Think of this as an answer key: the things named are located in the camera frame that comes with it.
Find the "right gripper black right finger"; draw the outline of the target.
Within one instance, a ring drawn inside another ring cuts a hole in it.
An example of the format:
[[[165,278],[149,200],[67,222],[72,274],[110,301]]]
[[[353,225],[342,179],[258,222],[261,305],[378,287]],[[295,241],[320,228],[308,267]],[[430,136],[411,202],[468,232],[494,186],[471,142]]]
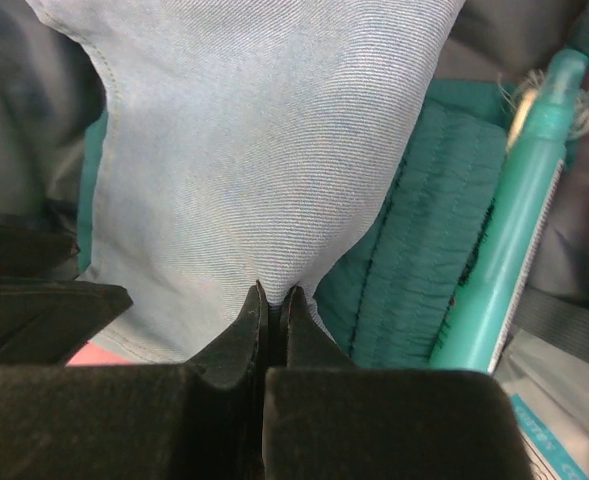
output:
[[[269,479],[529,479],[510,402],[464,370],[359,368],[294,288],[270,326],[262,457]]]

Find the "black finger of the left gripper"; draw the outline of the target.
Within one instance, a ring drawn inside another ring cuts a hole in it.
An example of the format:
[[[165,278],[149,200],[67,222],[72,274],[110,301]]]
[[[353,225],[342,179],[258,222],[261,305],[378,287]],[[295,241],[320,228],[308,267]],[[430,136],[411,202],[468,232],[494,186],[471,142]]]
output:
[[[0,279],[0,366],[62,365],[132,305],[115,285]]]
[[[78,251],[75,240],[67,234],[0,225],[0,276],[45,274]]]

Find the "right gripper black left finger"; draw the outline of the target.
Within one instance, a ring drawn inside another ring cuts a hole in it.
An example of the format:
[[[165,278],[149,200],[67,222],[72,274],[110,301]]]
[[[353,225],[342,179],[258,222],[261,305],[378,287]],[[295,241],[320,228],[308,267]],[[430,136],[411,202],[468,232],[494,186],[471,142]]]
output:
[[[0,479],[260,479],[268,305],[184,363],[0,367]]]

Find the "pink baseball cap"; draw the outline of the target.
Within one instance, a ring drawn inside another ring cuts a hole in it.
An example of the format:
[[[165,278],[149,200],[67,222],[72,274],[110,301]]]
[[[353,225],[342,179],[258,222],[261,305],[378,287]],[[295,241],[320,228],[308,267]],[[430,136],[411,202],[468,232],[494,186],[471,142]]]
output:
[[[101,365],[128,365],[130,361],[123,356],[114,354],[95,343],[86,343],[66,363],[67,366],[101,366]]]

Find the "teal cloth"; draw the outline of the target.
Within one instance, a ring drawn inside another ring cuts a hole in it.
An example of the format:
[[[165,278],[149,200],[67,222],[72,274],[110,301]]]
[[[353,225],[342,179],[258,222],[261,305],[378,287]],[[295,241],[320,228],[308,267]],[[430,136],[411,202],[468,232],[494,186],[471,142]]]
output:
[[[507,138],[503,90],[436,79],[381,209],[365,234],[305,291],[310,312],[364,367],[424,367],[492,209]],[[107,110],[85,133],[78,240],[91,259],[91,197]]]

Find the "pink and teal kids suitcase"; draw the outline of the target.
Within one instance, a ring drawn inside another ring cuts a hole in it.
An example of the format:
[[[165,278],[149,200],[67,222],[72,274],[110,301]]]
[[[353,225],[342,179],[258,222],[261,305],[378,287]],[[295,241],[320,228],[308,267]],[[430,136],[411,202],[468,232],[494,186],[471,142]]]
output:
[[[71,233],[79,262],[85,133],[107,106],[105,89],[83,47],[42,23],[33,2],[0,1],[0,224]],[[517,94],[531,73],[545,72],[565,47],[589,55],[589,1],[459,2],[429,85],[436,79],[497,85],[508,136]],[[583,91],[568,168],[528,282],[589,308],[589,69]],[[79,274],[87,281],[80,262]]]

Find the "light blue denim garment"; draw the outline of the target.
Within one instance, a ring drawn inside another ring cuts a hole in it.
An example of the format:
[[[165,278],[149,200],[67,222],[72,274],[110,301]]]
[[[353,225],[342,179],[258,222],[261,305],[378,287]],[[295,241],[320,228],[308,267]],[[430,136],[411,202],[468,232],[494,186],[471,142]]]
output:
[[[132,306],[94,344],[190,358],[260,283],[313,294],[370,228],[459,1],[35,1],[106,95],[83,278]]]

